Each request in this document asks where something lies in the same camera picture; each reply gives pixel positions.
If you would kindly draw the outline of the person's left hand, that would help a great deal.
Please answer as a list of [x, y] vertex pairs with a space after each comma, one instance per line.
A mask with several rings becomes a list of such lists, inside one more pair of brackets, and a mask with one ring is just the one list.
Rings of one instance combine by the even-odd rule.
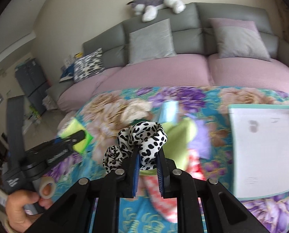
[[41, 215], [28, 215], [24, 206], [38, 203], [44, 209], [53, 205], [51, 199], [44, 199], [37, 192], [18, 190], [8, 196], [4, 227], [7, 232], [25, 232]]

